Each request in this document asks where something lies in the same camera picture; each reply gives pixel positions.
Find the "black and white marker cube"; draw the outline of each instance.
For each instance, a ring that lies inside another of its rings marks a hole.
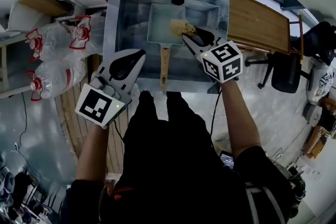
[[[106,127],[124,106],[123,102],[84,84],[75,112],[96,125]]]
[[[201,54],[204,71],[223,83],[243,72],[243,55],[233,41],[220,44]]]

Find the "wooden pan handle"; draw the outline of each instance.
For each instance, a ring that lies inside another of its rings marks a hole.
[[[161,75],[160,75],[161,88],[167,87],[169,57],[170,57],[170,49],[161,48]]]

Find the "water bottle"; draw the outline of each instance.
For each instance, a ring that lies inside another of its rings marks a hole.
[[[83,59],[103,51],[105,17],[100,13],[91,16],[76,16],[82,19],[72,34],[70,48],[75,50],[75,57]]]
[[[30,84],[32,101],[52,99],[72,86],[79,83],[86,74],[83,60],[69,59],[53,60],[41,63],[33,74]]]
[[[35,29],[26,35],[27,42],[32,50],[34,57],[31,61],[40,59],[42,61],[51,61],[62,59],[70,54],[69,48],[72,41],[72,28],[64,24],[54,23],[43,28],[39,33]]]

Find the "wooden floor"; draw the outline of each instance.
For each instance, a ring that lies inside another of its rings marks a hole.
[[[100,63],[97,57],[92,63],[93,70],[97,70]],[[56,97],[56,107],[62,131],[76,164],[88,135],[89,127],[92,124],[75,112],[81,89],[85,83],[88,83],[87,76],[80,84]],[[128,109],[124,110],[115,121],[122,137],[126,132],[128,121]],[[107,171],[121,174],[123,171],[123,157],[124,145],[116,131],[115,124],[112,123],[109,128],[109,143],[106,155]]]

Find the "black pants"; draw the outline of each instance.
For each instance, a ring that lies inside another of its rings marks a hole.
[[[179,92],[167,93],[169,120],[158,120],[154,99],[142,92],[125,133],[124,173],[188,173],[221,166],[204,120]]]

